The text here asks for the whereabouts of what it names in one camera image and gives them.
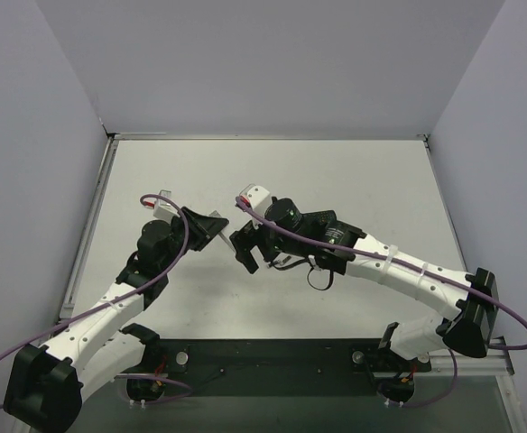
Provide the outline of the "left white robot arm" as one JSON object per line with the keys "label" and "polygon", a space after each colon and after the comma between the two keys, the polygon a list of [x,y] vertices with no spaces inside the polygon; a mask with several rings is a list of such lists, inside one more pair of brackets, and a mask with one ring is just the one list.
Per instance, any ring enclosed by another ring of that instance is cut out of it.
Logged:
{"label": "left white robot arm", "polygon": [[40,346],[14,358],[3,410],[40,432],[65,432],[84,402],[124,370],[152,370],[160,359],[157,335],[138,336],[129,321],[167,286],[166,272],[187,251],[201,251],[228,226],[226,218],[186,207],[146,223],[135,252],[88,311]]}

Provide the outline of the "black tv remote control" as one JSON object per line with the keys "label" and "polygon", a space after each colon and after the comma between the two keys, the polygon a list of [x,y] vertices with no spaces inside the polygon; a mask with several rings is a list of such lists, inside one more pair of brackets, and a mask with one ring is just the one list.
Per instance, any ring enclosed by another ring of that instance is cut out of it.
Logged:
{"label": "black tv remote control", "polygon": [[324,232],[328,225],[337,220],[334,210],[314,211],[303,214],[306,227],[312,232]]}

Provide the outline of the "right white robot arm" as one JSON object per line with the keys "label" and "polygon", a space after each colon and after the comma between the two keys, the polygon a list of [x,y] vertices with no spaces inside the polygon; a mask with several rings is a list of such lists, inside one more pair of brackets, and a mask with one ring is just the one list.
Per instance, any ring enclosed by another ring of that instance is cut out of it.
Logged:
{"label": "right white robot arm", "polygon": [[338,220],[333,210],[302,213],[289,198],[265,198],[254,207],[245,196],[237,206],[253,221],[231,236],[236,258],[249,272],[258,268],[258,248],[268,263],[280,254],[300,257],[314,270],[376,282],[419,301],[431,314],[388,325],[382,345],[405,360],[443,348],[471,358],[487,355],[497,306],[495,276],[483,269],[453,271],[427,263]]}

